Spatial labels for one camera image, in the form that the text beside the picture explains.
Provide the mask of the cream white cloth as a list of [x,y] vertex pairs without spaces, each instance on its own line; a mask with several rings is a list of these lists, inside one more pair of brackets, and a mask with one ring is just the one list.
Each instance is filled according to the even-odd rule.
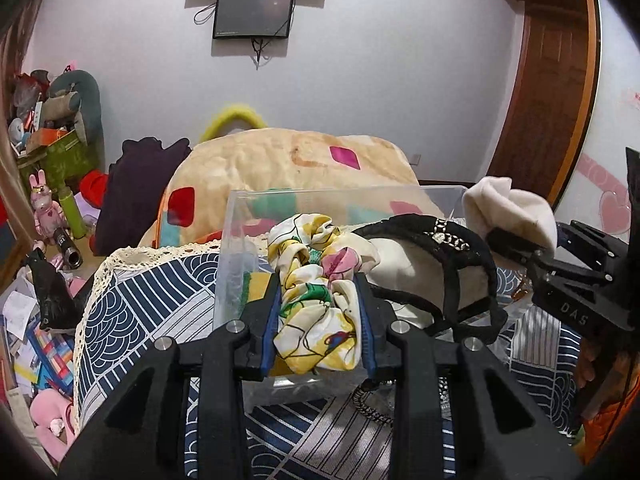
[[466,227],[481,238],[502,229],[555,252],[558,228],[541,196],[512,188],[508,177],[484,177],[463,194]]

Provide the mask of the floral yellow white scrunchie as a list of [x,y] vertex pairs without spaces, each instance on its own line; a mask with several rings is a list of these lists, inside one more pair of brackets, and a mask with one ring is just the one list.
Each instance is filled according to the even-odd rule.
[[355,276],[378,265],[378,250],[325,214],[294,214],[270,230],[268,261],[281,286],[273,343],[286,366],[295,374],[356,368],[362,321]]

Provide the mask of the black white eye mask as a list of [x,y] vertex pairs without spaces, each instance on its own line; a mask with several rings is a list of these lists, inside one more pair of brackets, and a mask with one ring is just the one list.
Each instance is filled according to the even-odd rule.
[[498,305],[497,266],[479,235],[427,214],[398,214],[354,233],[378,252],[366,278],[396,318],[431,337],[496,342],[508,315]]

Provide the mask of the clear plastic storage bin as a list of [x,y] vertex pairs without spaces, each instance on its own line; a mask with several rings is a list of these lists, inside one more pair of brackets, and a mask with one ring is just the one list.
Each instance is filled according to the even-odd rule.
[[388,324],[492,344],[506,324],[492,255],[458,186],[235,191],[214,322],[251,314],[248,406],[347,396],[382,382]]

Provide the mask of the blue white patterned tablecloth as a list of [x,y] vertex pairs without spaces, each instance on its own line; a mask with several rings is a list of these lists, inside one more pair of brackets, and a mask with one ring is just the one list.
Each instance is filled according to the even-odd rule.
[[81,430],[65,479],[574,479],[580,463],[478,342],[380,330],[373,374],[389,425],[353,396],[244,408],[267,381],[269,294],[213,324],[207,249],[127,276],[101,270],[77,337]]

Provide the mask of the beige patterned blanket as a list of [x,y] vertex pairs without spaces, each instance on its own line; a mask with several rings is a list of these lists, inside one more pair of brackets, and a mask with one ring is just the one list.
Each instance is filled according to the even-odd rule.
[[141,247],[159,248],[218,240],[233,191],[344,190],[397,186],[378,206],[391,214],[442,211],[420,188],[398,146],[375,136],[330,136],[280,128],[231,133],[198,144],[178,166],[160,196],[156,219]]

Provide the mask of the brown wooden door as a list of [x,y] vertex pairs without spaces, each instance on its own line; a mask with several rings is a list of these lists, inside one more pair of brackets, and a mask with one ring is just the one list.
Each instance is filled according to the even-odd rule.
[[516,0],[524,23],[510,104],[488,172],[556,206],[584,144],[600,62],[598,0]]

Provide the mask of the dark purple garment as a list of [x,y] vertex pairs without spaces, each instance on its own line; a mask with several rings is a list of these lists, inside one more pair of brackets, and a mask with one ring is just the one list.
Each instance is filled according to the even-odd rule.
[[139,244],[156,220],[168,182],[190,153],[186,138],[168,148],[152,136],[122,142],[122,156],[108,170],[94,232],[92,250],[96,256],[107,257],[119,248]]

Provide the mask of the yellow green fuzzy hoop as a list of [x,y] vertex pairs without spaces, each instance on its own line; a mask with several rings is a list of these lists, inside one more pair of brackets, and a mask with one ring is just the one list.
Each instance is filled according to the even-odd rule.
[[218,138],[224,133],[225,128],[235,122],[242,122],[250,129],[267,127],[265,119],[253,107],[246,104],[231,104],[212,119],[198,142],[203,143]]

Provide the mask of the green bottle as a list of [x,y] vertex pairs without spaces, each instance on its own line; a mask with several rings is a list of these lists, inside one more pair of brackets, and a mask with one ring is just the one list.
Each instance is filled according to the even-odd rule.
[[70,229],[73,238],[79,240],[80,238],[85,237],[87,234],[85,222],[82,220],[75,200],[75,195],[68,186],[62,186],[58,191],[58,202],[63,209],[68,228]]

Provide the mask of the pink plush slipper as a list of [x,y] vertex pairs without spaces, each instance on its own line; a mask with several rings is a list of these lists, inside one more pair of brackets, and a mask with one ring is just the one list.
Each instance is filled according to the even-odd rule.
[[32,400],[29,414],[38,441],[51,458],[61,463],[77,434],[73,402],[55,389],[44,389]]

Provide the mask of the pink rabbit toy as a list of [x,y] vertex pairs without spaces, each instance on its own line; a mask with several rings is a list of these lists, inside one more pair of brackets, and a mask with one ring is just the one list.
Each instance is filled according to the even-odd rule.
[[52,240],[57,229],[67,226],[64,211],[61,205],[53,199],[43,169],[39,169],[35,174],[29,176],[29,185],[35,229],[44,240]]

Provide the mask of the green cardboard box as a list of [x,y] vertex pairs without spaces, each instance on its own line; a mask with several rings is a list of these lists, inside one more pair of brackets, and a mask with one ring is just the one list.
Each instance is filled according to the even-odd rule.
[[27,192],[30,191],[29,176],[39,169],[46,174],[50,190],[58,192],[62,186],[75,185],[91,170],[98,168],[99,156],[94,144],[81,143],[73,131],[45,148],[20,157],[16,163]]

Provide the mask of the grey green plush toy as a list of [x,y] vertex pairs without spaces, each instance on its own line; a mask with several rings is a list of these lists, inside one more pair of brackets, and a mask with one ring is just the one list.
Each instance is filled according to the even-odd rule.
[[96,142],[103,134],[100,90],[85,70],[71,70],[51,82],[43,101],[41,119],[59,122],[71,119],[82,144]]

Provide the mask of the small black wall monitor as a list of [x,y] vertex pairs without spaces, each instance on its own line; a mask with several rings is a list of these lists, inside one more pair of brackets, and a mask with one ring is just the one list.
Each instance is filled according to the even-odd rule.
[[294,0],[217,0],[213,38],[286,39]]

